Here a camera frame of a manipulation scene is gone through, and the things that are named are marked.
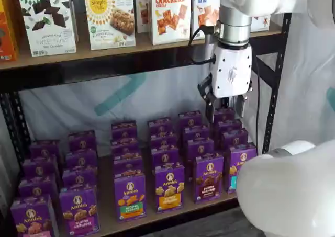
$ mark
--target product box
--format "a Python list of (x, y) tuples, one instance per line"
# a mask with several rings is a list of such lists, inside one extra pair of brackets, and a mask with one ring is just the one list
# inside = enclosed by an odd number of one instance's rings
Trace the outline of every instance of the product box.
[(64, 187), (72, 187), (80, 184), (89, 184), (89, 186), (96, 187), (97, 171), (97, 167), (93, 166), (77, 166), (71, 169), (65, 169), (62, 177)]
[(219, 153), (199, 156), (193, 164), (194, 202), (220, 198), (224, 158)]
[(169, 144), (177, 145), (177, 138), (173, 131), (150, 135), (150, 148), (159, 148)]
[(156, 166), (154, 175), (157, 213), (183, 208), (185, 174), (182, 162)]
[(69, 236), (86, 236), (100, 229), (95, 188), (76, 185), (59, 195)]
[(148, 6), (153, 45), (189, 40), (191, 0), (149, 0)]
[(235, 111), (233, 108), (221, 108), (214, 111), (214, 125), (219, 121), (234, 120)]
[(96, 151), (92, 149), (83, 149), (68, 153), (65, 156), (67, 168), (74, 168), (76, 166), (94, 166), (98, 167), (98, 158)]
[(148, 0), (135, 0), (137, 33), (149, 31)]
[(96, 151), (96, 139), (94, 130), (72, 133), (68, 136), (70, 152), (81, 149), (93, 149)]
[(17, 198), (10, 208), (18, 237), (58, 237), (50, 196)]
[(236, 191), (237, 175), (241, 166), (248, 160), (257, 156), (257, 150), (253, 143), (232, 146), (225, 156), (225, 191), (229, 194)]
[[(215, 26), (219, 19), (220, 0), (192, 0), (191, 36), (201, 26)], [(205, 38), (200, 31), (194, 39)]]
[(152, 166), (161, 166), (167, 163), (175, 164), (180, 162), (179, 149), (176, 145), (163, 145), (151, 149)]
[(136, 121), (123, 121), (121, 123), (115, 123), (111, 126), (111, 138), (113, 140), (119, 140), (122, 138), (136, 138), (137, 137), (137, 126)]
[(124, 138), (112, 141), (110, 145), (111, 153), (114, 156), (121, 156), (131, 151), (139, 151), (138, 141), (136, 138)]
[(146, 180), (142, 168), (114, 172), (114, 191), (119, 221), (146, 216)]
[(53, 174), (45, 177), (23, 178), (18, 190), (21, 197), (50, 195), (52, 201), (58, 199), (58, 190)]
[(85, 0), (91, 50), (135, 46), (133, 0)]
[(71, 0), (19, 0), (31, 55), (76, 52)]
[(223, 132), (221, 136), (221, 149), (227, 150), (230, 146), (247, 144), (248, 132), (245, 128)]

